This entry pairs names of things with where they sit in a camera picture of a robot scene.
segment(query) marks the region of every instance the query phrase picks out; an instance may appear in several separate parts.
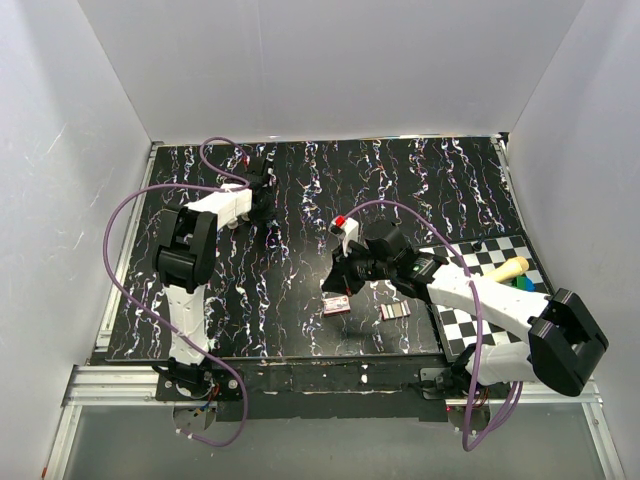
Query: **white wall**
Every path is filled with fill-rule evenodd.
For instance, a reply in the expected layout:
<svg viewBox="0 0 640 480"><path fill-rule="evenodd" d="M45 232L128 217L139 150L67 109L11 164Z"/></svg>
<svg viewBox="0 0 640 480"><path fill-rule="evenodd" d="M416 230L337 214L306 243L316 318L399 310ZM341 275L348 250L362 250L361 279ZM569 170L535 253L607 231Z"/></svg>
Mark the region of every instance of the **white wall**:
<svg viewBox="0 0 640 480"><path fill-rule="evenodd" d="M596 380L630 479L640 478L639 51L638 2L587 0L509 146L543 263L610 340Z"/></svg>
<svg viewBox="0 0 640 480"><path fill-rule="evenodd" d="M510 131L583 0L79 0L150 137Z"/></svg>
<svg viewBox="0 0 640 480"><path fill-rule="evenodd" d="M0 478L40 478L150 143L75 0L0 2L0 111Z"/></svg>

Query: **wooden handle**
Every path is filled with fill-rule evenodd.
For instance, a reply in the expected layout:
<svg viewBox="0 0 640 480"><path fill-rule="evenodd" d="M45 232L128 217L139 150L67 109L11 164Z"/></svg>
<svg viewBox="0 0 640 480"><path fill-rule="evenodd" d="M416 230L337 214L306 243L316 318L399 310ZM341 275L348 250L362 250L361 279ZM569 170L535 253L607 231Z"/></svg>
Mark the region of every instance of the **wooden handle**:
<svg viewBox="0 0 640 480"><path fill-rule="evenodd" d="M495 270L485 273L483 277L493 280L494 282L502 283L522 275L527 270L529 270L529 262L527 262L526 258L513 257Z"/></svg>

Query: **checkerboard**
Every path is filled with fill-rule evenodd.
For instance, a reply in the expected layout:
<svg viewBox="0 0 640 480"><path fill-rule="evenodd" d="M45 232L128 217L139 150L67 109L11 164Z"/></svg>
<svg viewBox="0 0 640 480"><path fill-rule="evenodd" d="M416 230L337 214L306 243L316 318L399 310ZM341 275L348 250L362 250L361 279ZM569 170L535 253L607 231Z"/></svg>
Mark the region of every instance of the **checkerboard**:
<svg viewBox="0 0 640 480"><path fill-rule="evenodd" d="M535 291L549 293L548 282L543 278L537 259L532 255L522 236L513 235L485 240L482 249L478 252L473 251L473 243L475 242L453 245L453 248L464 257L471 273L484 275L498 268L509 258L521 256L529 261L529 271L526 272L526 276L533 282ZM459 264L453 254L443 246L426 247L421 250L448 257L456 265ZM476 317L461 310L440 305L432 305L432 311L447 360L453 362L468 345L475 343ZM502 345L520 341L516 336L485 320L482 322L482 331L484 332L482 342L485 345Z"/></svg>

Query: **small box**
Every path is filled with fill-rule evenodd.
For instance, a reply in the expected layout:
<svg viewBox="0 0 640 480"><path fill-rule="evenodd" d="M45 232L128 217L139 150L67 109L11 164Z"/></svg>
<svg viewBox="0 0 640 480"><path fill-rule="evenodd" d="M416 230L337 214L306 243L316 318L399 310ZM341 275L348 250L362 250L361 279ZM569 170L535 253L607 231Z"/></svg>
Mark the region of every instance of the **small box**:
<svg viewBox="0 0 640 480"><path fill-rule="evenodd" d="M341 297L323 298L322 314L325 317L331 315L340 315L341 313L349 313L351 306L349 305L349 297L343 295Z"/></svg>
<svg viewBox="0 0 640 480"><path fill-rule="evenodd" d="M406 300L399 303L382 304L380 305L380 312L382 312L383 320L394 320L411 315L409 303Z"/></svg>

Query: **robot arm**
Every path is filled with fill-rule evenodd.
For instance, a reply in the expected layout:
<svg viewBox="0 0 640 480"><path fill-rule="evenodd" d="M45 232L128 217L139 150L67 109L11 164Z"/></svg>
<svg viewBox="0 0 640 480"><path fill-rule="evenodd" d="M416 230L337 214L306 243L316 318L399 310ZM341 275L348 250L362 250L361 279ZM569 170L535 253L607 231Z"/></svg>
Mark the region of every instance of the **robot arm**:
<svg viewBox="0 0 640 480"><path fill-rule="evenodd" d="M343 231L346 225L350 225L348 235ZM388 279L408 297L475 313L470 279L464 271L445 258L412 248L393 223L378 221L367 226L366 247L352 240L358 237L357 225L354 232L353 223L338 217L331 229L350 240L334 250L333 267L323 291L354 295L367 280ZM541 381L563 395L579 395L609 346L582 300L564 289L549 297L478 275L473 276L473 281L484 319L523 341L483 345L479 382L488 386ZM475 356L473 344L451 367L452 375L467 385Z"/></svg>
<svg viewBox="0 0 640 480"><path fill-rule="evenodd" d="M236 228L238 217L259 222L273 214L273 161L251 159L245 176L249 188L225 184L221 187L224 192L186 205L168 205L160 212L153 269L169 303L171 324L203 350L208 349L209 341L204 291L215 268L218 231L225 226ZM184 394L199 396L208 388L205 376L210 374L199 368L203 359L204 355L172 332L168 368L154 369L175 382Z"/></svg>

